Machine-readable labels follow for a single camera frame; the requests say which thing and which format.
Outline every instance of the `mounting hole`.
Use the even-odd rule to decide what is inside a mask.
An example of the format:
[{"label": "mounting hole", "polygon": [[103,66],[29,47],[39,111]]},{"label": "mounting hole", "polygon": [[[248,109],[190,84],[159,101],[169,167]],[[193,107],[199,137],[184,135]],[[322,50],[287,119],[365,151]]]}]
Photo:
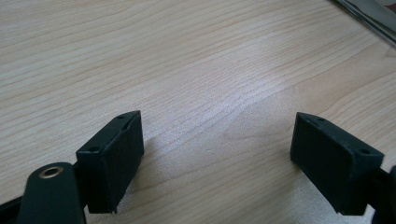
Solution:
[{"label": "mounting hole", "polygon": [[370,151],[364,148],[359,149],[359,151],[363,154],[370,154]]},{"label": "mounting hole", "polygon": [[95,152],[95,151],[99,151],[99,147],[90,147],[90,149],[88,149],[90,152]]},{"label": "mounting hole", "polygon": [[60,174],[64,168],[62,166],[53,166],[43,170],[38,176],[42,179],[53,178]]}]

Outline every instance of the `black plastic piece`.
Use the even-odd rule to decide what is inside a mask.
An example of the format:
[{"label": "black plastic piece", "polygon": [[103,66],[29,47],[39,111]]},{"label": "black plastic piece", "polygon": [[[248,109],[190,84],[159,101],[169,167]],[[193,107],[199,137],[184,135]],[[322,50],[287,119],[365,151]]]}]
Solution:
[{"label": "black plastic piece", "polygon": [[395,223],[396,170],[380,169],[383,153],[326,119],[297,113],[290,156],[337,213],[361,216],[369,203],[377,223]]},{"label": "black plastic piece", "polygon": [[0,223],[11,224],[17,222],[21,201],[22,197],[19,197],[0,205]]},{"label": "black plastic piece", "polygon": [[140,111],[111,120],[76,154],[90,213],[117,212],[144,154]]},{"label": "black plastic piece", "polygon": [[119,115],[77,151],[74,165],[34,171],[25,194],[0,205],[0,223],[85,223],[87,204],[92,213],[117,212],[143,154],[140,111]]},{"label": "black plastic piece", "polygon": [[29,176],[18,223],[86,223],[72,164],[49,164]]}]

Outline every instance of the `hole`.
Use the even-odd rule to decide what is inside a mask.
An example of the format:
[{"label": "hole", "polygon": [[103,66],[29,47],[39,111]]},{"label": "hole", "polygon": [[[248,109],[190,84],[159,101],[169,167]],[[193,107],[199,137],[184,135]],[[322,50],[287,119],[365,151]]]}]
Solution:
[{"label": "hole", "polygon": [[99,151],[99,147],[90,147],[90,149],[88,149],[90,152],[95,152],[95,151]]},{"label": "hole", "polygon": [[60,174],[63,170],[64,168],[61,166],[54,166],[43,170],[38,176],[42,179],[53,178],[54,176]]},{"label": "hole", "polygon": [[363,154],[370,154],[370,151],[364,148],[360,149],[360,152]]}]

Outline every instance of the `light wood surface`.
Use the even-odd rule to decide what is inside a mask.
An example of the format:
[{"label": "light wood surface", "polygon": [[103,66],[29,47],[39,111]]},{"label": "light wood surface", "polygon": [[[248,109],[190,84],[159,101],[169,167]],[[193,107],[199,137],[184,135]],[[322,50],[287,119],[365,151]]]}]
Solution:
[{"label": "light wood surface", "polygon": [[326,0],[4,0],[0,102],[0,203],[142,111],[120,212],[89,223],[369,223],[290,161],[297,111],[396,164],[396,49]]}]

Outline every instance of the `wooden table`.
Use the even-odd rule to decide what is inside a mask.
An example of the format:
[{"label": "wooden table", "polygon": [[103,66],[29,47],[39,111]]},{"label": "wooden table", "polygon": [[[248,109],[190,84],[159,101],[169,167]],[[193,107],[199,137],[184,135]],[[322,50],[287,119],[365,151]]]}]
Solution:
[{"label": "wooden table", "polygon": [[146,155],[89,223],[369,223],[290,161],[297,111],[396,163],[396,49],[331,1],[0,3],[0,203],[141,110]]}]

